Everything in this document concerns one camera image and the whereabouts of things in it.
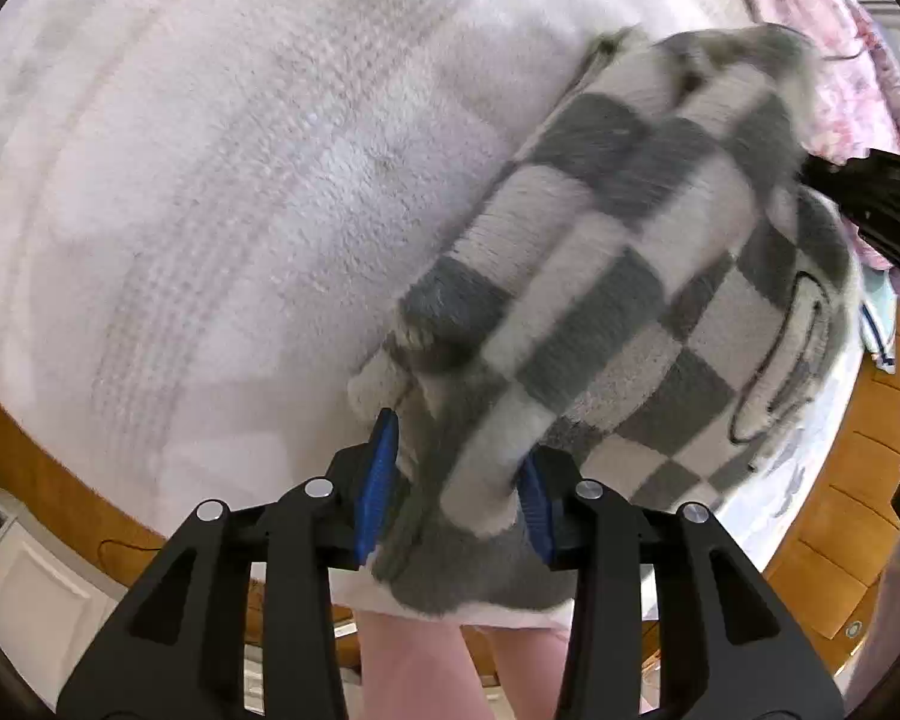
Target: white fluffy blanket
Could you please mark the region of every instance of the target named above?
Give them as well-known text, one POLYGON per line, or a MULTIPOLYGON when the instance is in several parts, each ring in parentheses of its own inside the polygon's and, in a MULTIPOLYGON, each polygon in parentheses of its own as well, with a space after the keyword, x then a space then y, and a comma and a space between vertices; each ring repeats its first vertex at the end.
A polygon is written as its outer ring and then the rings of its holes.
POLYGON ((203 498, 276 498, 365 440, 348 377, 592 38, 747 21, 742 0, 10 0, 2 403, 163 533, 203 498))

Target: fuzzy blanket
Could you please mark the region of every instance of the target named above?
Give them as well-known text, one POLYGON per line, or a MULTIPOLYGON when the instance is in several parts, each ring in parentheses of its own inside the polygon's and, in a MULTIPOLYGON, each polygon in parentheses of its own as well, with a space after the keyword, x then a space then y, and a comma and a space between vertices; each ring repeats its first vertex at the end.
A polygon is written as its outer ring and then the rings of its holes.
POLYGON ((373 565, 396 600, 569 597, 515 492, 537 442, 669 509, 714 505, 786 433, 856 310, 837 218, 794 181, 815 56, 778 26, 602 43, 400 299, 350 384, 362 418, 401 418, 373 565))

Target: black cable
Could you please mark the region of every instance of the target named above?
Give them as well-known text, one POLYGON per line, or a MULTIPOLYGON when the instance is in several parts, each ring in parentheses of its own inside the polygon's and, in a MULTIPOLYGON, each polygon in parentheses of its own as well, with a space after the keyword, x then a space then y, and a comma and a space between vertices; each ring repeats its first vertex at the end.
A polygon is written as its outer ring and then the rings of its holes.
POLYGON ((850 56, 825 56, 823 57, 824 62, 847 62, 851 59, 859 59, 868 49, 866 46, 862 47, 859 52, 856 52, 854 55, 850 56))
POLYGON ((139 544, 120 541, 119 538, 105 538, 97 544, 97 565, 103 569, 103 573, 106 573, 106 566, 103 564, 103 547, 106 546, 106 544, 116 544, 117 546, 125 547, 125 549, 132 549, 136 552, 159 552, 163 549, 163 547, 142 547, 139 544))

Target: white cabinet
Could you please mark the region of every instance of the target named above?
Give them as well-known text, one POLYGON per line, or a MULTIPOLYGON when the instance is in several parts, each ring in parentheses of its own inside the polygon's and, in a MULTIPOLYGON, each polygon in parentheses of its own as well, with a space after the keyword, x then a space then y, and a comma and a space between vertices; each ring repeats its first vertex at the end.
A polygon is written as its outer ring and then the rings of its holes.
POLYGON ((18 502, 2 503, 0 647, 34 692, 54 707, 63 683, 125 589, 66 547, 18 502))

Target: pink blanket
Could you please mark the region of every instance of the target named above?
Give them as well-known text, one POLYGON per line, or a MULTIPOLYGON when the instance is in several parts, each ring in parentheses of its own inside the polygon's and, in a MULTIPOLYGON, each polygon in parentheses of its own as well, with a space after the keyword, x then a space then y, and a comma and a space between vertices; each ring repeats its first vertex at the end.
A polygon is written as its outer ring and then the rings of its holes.
MULTIPOLYGON (((813 40, 823 56, 813 134, 804 146, 832 162, 870 148, 900 154, 900 66, 857 0, 751 0, 760 20, 782 23, 813 40)), ((891 265, 856 235, 871 268, 891 265)), ((900 293, 900 274, 892 274, 900 293)))

